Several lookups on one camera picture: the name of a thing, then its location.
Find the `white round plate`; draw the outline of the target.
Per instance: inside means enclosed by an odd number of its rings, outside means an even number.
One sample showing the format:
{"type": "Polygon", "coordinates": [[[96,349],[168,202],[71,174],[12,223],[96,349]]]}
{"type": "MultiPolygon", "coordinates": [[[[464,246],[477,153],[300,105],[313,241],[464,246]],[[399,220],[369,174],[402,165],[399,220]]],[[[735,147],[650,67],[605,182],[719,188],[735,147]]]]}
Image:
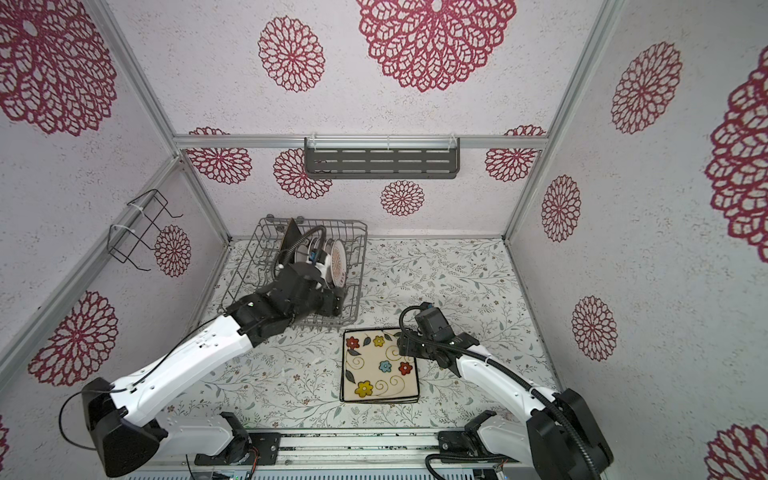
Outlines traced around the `white round plate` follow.
{"type": "Polygon", "coordinates": [[[335,240],[331,249],[331,278],[336,287],[344,287],[347,278],[347,259],[344,244],[335,240]]]}
{"type": "Polygon", "coordinates": [[[325,253],[325,257],[323,260],[323,265],[325,267],[323,278],[327,283],[332,282],[332,250],[333,250],[333,239],[327,239],[324,246],[323,246],[323,252],[325,253]]]}

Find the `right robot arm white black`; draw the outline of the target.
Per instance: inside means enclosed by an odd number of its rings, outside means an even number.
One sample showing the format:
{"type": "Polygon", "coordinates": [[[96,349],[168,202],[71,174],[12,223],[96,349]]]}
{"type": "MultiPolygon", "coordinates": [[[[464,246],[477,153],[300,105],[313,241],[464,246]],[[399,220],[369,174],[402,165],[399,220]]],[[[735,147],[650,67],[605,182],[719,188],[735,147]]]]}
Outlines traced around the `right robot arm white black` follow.
{"type": "Polygon", "coordinates": [[[537,385],[497,360],[478,339],[457,334],[443,312],[424,302],[406,307],[398,318],[401,354],[434,361],[474,384],[513,416],[508,421],[487,410],[447,445],[426,456],[427,471],[441,463],[496,463],[512,460],[532,468],[541,479],[598,479],[614,454],[586,400],[576,391],[537,385]]]}

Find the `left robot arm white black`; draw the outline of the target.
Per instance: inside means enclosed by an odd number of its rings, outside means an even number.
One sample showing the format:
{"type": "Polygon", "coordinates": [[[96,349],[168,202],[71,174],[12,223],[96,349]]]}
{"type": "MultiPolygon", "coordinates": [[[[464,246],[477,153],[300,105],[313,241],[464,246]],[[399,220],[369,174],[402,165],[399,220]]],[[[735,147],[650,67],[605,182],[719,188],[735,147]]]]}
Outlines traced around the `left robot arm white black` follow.
{"type": "Polygon", "coordinates": [[[88,383],[82,391],[86,429],[106,476],[128,475],[156,456],[193,454],[211,465],[246,460],[252,441],[234,413],[177,417],[165,408],[204,375],[297,322],[339,316],[345,283],[330,279],[323,266],[290,264],[159,360],[114,382],[88,383]]]}

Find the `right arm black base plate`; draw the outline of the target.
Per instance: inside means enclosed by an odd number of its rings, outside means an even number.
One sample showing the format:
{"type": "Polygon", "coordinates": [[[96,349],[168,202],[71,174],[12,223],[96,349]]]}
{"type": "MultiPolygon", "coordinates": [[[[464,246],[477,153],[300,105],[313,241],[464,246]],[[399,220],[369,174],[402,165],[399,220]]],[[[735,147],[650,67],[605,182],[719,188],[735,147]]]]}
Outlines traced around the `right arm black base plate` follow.
{"type": "Polygon", "coordinates": [[[482,427],[506,425],[508,420],[499,416],[495,411],[485,410],[469,422],[462,430],[443,430],[437,434],[437,458],[447,463],[471,461],[487,461],[493,457],[498,461],[519,460],[508,455],[493,453],[489,450],[480,436],[482,427]]]}

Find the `grey slotted wall shelf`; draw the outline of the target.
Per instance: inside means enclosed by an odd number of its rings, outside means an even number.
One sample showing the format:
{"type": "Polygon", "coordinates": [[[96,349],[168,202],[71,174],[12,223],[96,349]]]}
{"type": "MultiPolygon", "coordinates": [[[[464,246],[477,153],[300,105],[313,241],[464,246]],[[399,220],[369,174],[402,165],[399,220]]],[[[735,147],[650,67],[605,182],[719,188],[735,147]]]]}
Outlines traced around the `grey slotted wall shelf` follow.
{"type": "Polygon", "coordinates": [[[450,180],[460,171],[460,140],[322,141],[304,139],[304,168],[313,180],[450,180]]]}

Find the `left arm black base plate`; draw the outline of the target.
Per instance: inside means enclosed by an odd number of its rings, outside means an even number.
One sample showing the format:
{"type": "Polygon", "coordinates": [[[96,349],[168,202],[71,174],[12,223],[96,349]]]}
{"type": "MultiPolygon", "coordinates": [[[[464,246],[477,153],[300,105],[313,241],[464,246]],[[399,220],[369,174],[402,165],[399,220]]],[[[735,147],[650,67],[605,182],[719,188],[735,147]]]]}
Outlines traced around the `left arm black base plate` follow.
{"type": "Polygon", "coordinates": [[[237,434],[217,455],[197,454],[195,466],[274,465],[280,448],[280,433],[237,434]]]}

